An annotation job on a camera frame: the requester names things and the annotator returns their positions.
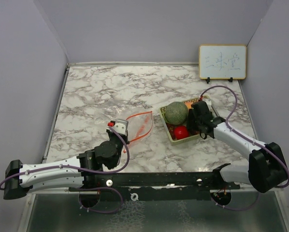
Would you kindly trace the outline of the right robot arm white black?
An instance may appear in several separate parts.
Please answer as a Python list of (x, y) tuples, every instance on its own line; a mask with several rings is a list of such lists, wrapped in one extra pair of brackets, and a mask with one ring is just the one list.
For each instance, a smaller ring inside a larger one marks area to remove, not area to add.
[(188, 130), (198, 132), (206, 139), (211, 137), (224, 142), (239, 152), (248, 165), (220, 166), (219, 173), (212, 176), (212, 184), (223, 189), (229, 182), (250, 184), (260, 193), (289, 184), (289, 171), (280, 146), (266, 144), (236, 131), (220, 116), (213, 116), (205, 101), (192, 104), (188, 113)]

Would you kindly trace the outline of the clear zip top bag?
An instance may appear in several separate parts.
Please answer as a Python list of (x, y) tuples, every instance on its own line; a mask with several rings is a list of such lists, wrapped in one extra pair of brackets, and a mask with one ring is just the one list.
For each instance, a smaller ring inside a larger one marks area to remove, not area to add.
[(143, 107), (111, 107), (97, 111), (97, 124), (119, 118), (129, 122), (129, 141), (132, 144), (148, 137), (154, 128), (153, 112)]

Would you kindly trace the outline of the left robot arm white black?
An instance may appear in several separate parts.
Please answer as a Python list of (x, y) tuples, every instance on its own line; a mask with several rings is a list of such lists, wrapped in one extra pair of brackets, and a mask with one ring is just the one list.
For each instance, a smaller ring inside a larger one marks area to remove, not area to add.
[(96, 187), (96, 174), (115, 174), (123, 149), (128, 149), (128, 132), (125, 129), (108, 128), (109, 139), (94, 149), (68, 159), (44, 164), (23, 164), (13, 160), (0, 182), (5, 200), (25, 197), (44, 189), (80, 188), (87, 191)]

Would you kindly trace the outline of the red apple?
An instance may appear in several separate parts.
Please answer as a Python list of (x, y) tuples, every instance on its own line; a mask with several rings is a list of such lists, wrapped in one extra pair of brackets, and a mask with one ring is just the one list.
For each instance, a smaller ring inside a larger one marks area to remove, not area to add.
[(185, 139), (189, 137), (189, 132), (186, 126), (178, 126), (173, 130), (174, 136), (177, 140)]

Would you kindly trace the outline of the orange fruit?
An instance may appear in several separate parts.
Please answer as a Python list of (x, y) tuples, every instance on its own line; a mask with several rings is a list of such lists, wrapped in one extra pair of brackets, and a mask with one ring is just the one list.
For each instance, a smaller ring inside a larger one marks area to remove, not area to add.
[(185, 105), (188, 109), (192, 109), (193, 102), (186, 102)]

